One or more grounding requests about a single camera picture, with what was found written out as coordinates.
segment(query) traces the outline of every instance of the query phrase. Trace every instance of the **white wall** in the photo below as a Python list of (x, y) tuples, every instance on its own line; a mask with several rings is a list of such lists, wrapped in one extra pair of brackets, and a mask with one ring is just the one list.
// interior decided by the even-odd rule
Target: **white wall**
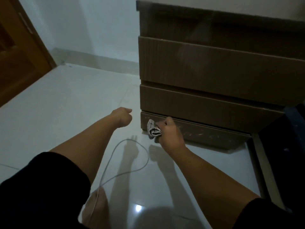
[(53, 46), (138, 62), (135, 1), (20, 0), (48, 49)]

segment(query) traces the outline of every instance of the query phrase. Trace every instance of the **tile baseboard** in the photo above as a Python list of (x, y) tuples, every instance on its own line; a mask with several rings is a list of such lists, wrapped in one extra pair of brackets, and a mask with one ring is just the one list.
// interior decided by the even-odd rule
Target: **tile baseboard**
[(64, 63), (77, 64), (106, 71), (139, 75), (139, 63), (84, 52), (54, 48), (50, 51), (57, 65)]

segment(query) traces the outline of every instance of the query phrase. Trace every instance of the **foot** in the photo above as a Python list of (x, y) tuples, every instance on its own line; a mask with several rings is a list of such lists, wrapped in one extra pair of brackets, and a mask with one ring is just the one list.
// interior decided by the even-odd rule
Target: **foot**
[(83, 224), (91, 229), (110, 229), (108, 201), (105, 190), (102, 187), (95, 190), (89, 197), (83, 210), (82, 218)]

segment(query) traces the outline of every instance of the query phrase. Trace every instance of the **brown door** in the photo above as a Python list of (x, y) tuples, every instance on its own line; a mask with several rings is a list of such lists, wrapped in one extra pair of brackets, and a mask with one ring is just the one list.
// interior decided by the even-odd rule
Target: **brown door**
[(0, 0), (0, 106), (55, 67), (18, 0)]

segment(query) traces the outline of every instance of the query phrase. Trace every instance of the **person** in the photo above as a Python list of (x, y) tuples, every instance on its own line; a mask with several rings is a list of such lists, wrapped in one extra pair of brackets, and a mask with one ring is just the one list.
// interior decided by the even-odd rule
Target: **person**
[[(5, 180), (0, 185), (0, 228), (109, 228), (103, 189), (94, 208), (103, 214), (93, 213), (93, 223), (97, 192), (87, 199), (107, 144), (117, 128), (132, 121), (131, 111), (112, 111)], [(212, 228), (293, 227), (292, 215), (192, 153), (172, 118), (157, 124), (162, 148), (181, 169)], [(80, 224), (78, 215), (86, 202)]]

